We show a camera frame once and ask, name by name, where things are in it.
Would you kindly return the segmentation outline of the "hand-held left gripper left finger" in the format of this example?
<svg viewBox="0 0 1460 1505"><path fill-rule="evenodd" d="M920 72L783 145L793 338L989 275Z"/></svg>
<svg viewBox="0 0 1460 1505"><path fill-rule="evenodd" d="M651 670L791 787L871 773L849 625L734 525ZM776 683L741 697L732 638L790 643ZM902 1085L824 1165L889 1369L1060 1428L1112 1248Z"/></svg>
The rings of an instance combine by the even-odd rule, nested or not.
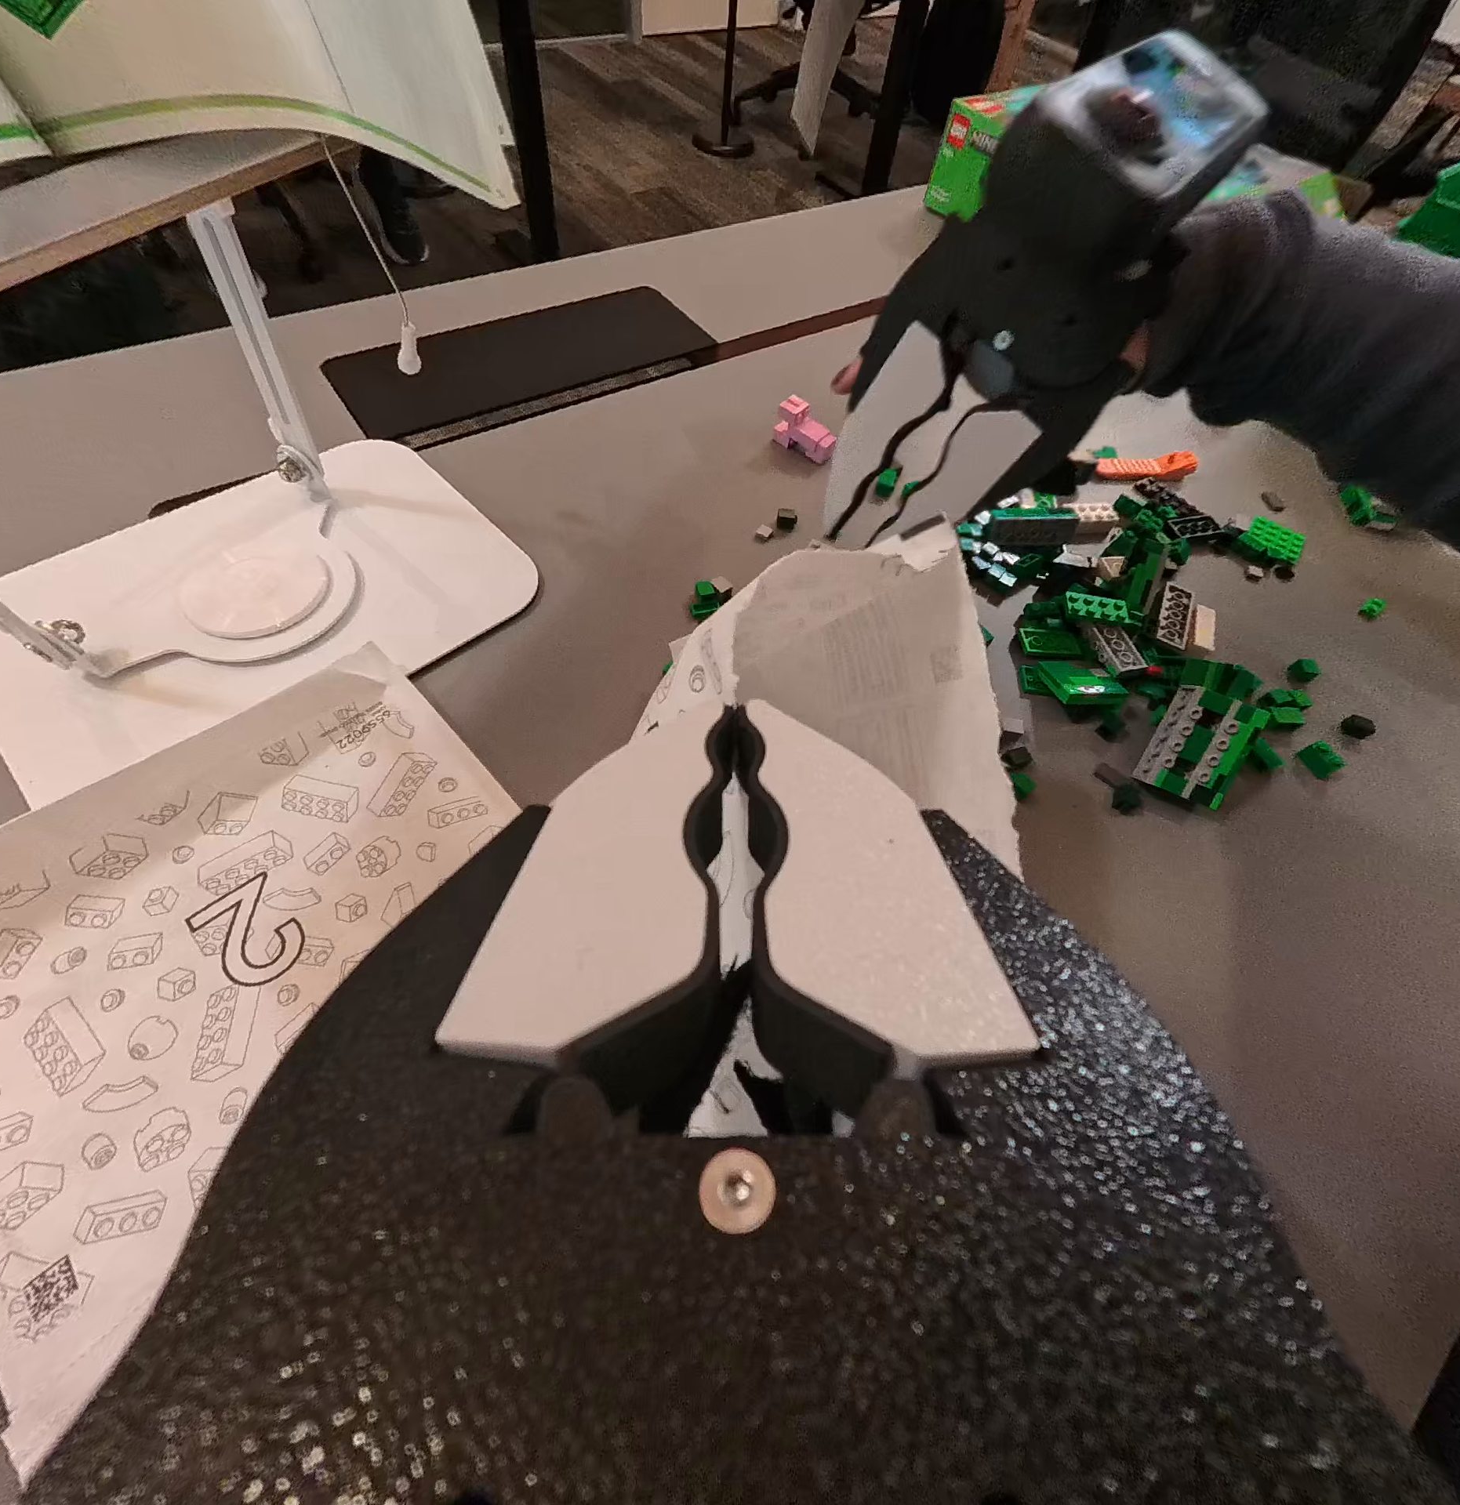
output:
<svg viewBox="0 0 1460 1505"><path fill-rule="evenodd" d="M594 1081L616 1113L689 1074L722 991L722 795L738 716L701 707L597 762L542 818L436 1043Z"/></svg>

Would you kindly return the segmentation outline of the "torn white paper bag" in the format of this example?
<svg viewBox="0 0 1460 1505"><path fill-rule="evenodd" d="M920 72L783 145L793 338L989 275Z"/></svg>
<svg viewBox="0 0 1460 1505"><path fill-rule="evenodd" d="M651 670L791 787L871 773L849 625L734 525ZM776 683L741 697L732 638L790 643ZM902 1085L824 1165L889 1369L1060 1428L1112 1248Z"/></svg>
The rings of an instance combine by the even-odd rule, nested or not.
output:
<svg viewBox="0 0 1460 1505"><path fill-rule="evenodd" d="M927 823L942 814L946 833L979 835L984 854L1000 847L1017 863L996 764L1001 712L960 546L946 527L875 551L816 547L771 565L679 644L642 712L635 738L708 705L738 716L712 875L722 948L731 943L732 958L752 967L762 870L739 778L748 702L769 702L843 743L906 790Z"/></svg>

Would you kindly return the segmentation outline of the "pile of green toy bricks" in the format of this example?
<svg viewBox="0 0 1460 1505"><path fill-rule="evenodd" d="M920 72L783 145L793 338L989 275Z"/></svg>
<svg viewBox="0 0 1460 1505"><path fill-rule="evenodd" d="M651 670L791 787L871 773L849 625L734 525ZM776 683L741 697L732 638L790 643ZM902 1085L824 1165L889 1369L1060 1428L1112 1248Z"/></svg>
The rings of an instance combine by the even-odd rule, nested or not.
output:
<svg viewBox="0 0 1460 1505"><path fill-rule="evenodd" d="M1154 794L1216 813L1244 771L1272 773L1286 764L1279 738L1305 726L1313 707L1308 686L1322 665L1301 655L1280 683L1265 686L1249 667L1187 651L1194 610L1206 601L1182 575L1197 551L1211 551L1237 561L1251 582L1291 580L1305 560L1305 532L1286 521L1286 501L1265 490L1260 513L1216 518L1223 535L1173 539L1133 482L1097 478L1097 459L1114 454L1121 455L1102 447L1067 459L1043 490L1024 490L961 520L961 563L984 596L1005 603L1024 594L1012 650L1026 698L1060 705L1110 742L1130 733L1130 700L1145 702L1150 735L1135 768L1097 768L1117 811L1131 813ZM1183 494L1187 478L1169 483ZM1031 553L984 537L994 508L1065 508L1076 499L1116 501L1121 525L1104 534L1079 530L1058 549Z"/></svg>

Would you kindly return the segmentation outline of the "pink toy pig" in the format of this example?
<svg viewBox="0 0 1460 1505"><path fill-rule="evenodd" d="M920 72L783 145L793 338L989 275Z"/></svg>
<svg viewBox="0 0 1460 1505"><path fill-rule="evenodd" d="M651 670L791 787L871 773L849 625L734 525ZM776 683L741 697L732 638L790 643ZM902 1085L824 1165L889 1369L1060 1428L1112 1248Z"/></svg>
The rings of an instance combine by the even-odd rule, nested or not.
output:
<svg viewBox="0 0 1460 1505"><path fill-rule="evenodd" d="M816 464L826 464L835 454L837 433L814 416L807 400L791 393L779 403L772 442Z"/></svg>

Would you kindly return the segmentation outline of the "green toy box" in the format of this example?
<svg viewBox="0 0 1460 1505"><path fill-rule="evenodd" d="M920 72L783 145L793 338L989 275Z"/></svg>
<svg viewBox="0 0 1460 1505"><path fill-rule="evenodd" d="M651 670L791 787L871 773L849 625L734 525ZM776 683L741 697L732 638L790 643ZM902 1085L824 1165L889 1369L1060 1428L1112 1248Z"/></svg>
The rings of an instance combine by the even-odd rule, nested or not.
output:
<svg viewBox="0 0 1460 1505"><path fill-rule="evenodd" d="M991 161L1006 128L1041 91L1041 84L1022 84L953 102L925 190L925 208L930 213L961 220L977 213L986 197ZM1357 220L1369 197L1369 190L1355 178L1343 178L1332 168L1258 142L1206 195L1206 202L1267 197L1282 190L1296 192L1313 213L1332 220Z"/></svg>

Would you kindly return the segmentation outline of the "black brick plate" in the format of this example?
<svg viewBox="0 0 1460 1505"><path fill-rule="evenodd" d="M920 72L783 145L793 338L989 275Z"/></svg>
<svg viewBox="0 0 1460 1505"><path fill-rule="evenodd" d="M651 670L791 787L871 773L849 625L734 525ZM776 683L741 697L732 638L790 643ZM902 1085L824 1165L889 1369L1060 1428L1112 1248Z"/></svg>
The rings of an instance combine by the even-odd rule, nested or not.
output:
<svg viewBox="0 0 1460 1505"><path fill-rule="evenodd" d="M1173 539L1209 542L1223 535L1225 525L1194 506L1175 485L1159 478L1135 482L1135 494L1157 509L1163 527Z"/></svg>

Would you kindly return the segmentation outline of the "black table leg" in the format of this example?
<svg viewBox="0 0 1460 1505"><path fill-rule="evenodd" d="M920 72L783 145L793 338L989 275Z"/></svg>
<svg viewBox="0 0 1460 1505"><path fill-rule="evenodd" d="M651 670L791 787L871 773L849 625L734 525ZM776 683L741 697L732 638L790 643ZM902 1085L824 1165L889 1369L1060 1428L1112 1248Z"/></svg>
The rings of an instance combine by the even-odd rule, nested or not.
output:
<svg viewBox="0 0 1460 1505"><path fill-rule="evenodd" d="M871 143L859 188L863 197L883 194L890 188L895 149L909 112L911 84L928 19L928 8L930 1L904 0L897 5L883 88L871 128Z"/></svg>
<svg viewBox="0 0 1460 1505"><path fill-rule="evenodd" d="M500 45L509 78L509 100L528 227L497 235L497 246L519 265L537 265L563 254L552 156L542 90L538 38L530 1L497 1Z"/></svg>

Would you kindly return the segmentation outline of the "black stanchion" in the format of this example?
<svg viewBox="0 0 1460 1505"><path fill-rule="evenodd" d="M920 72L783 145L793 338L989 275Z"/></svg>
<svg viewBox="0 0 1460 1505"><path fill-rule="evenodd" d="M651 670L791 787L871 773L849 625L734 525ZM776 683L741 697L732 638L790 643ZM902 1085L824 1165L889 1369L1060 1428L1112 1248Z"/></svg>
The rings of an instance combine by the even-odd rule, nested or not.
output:
<svg viewBox="0 0 1460 1505"><path fill-rule="evenodd" d="M693 135L693 145L703 154L717 159L746 159L755 152L755 142L745 133L739 124L738 105L738 43L739 43L739 1L727 1L724 43L722 43L722 90L720 90L720 116L715 133L703 130Z"/></svg>

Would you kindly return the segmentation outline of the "white sign board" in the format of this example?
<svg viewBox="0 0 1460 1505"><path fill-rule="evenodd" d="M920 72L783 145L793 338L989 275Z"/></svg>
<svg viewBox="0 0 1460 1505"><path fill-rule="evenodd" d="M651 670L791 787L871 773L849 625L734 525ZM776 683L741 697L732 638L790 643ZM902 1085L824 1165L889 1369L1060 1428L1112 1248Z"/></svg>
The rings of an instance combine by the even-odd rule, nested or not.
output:
<svg viewBox="0 0 1460 1505"><path fill-rule="evenodd" d="M791 123L802 150L816 154L821 123L847 39L863 1L816 1L805 27Z"/></svg>

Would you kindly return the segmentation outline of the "black chair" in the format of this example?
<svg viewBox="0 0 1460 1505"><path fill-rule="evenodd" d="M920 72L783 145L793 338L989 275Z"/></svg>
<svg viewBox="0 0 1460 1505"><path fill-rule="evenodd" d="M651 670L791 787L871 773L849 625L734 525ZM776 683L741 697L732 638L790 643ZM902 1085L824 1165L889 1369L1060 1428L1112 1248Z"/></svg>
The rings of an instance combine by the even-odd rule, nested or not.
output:
<svg viewBox="0 0 1460 1505"><path fill-rule="evenodd" d="M1412 79L1449 1L1265 1L1239 32L1282 156L1343 169Z"/></svg>

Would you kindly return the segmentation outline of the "white book stand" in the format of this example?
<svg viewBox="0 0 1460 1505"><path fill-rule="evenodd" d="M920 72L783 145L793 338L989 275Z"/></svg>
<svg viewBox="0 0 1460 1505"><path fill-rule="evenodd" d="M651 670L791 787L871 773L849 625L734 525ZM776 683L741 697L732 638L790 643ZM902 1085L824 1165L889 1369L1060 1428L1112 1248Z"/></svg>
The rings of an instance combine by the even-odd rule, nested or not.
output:
<svg viewBox="0 0 1460 1505"><path fill-rule="evenodd" d="M533 603L533 558L396 442L320 450L231 197L313 136L160 140L0 192L0 291L185 218L268 409L275 468L0 577L0 757L48 804L377 644L427 667Z"/></svg>

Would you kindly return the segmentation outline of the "green plastic bin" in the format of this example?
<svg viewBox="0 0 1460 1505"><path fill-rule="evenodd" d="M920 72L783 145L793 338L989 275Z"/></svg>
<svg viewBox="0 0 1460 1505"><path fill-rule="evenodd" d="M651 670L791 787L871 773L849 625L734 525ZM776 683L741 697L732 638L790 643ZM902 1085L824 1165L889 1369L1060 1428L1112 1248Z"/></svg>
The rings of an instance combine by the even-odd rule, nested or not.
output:
<svg viewBox="0 0 1460 1505"><path fill-rule="evenodd" d="M1460 159L1447 164L1417 211L1398 223L1398 240L1460 258Z"/></svg>

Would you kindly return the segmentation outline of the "white printed paper bag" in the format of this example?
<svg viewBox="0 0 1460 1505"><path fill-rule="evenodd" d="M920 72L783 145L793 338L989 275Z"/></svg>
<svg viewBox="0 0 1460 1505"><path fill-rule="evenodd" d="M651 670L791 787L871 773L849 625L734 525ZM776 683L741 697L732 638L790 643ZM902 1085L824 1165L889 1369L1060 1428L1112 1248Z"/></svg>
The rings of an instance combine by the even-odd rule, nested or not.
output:
<svg viewBox="0 0 1460 1505"><path fill-rule="evenodd" d="M519 811L375 646L0 827L0 1456L119 1364L327 998Z"/></svg>

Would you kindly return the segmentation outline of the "open instruction booklet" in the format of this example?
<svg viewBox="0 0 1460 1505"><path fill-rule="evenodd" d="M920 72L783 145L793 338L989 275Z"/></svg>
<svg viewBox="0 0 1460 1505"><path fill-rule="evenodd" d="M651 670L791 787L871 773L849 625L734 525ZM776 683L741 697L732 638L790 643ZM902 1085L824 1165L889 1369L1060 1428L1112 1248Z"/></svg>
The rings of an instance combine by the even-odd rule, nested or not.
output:
<svg viewBox="0 0 1460 1505"><path fill-rule="evenodd" d="M316 131L519 204L464 1L0 1L0 162L226 130Z"/></svg>

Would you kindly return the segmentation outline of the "wooden post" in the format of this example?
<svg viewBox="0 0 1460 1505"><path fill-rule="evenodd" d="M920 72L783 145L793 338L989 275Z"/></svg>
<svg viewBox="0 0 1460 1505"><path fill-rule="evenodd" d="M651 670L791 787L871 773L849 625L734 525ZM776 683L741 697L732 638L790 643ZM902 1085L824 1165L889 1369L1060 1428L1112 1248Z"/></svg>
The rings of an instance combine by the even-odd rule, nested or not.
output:
<svg viewBox="0 0 1460 1505"><path fill-rule="evenodd" d="M1000 91L1013 84L1015 74L1022 65L1036 6L1036 0L1008 0L1003 3L1001 43L987 79L987 91Z"/></svg>

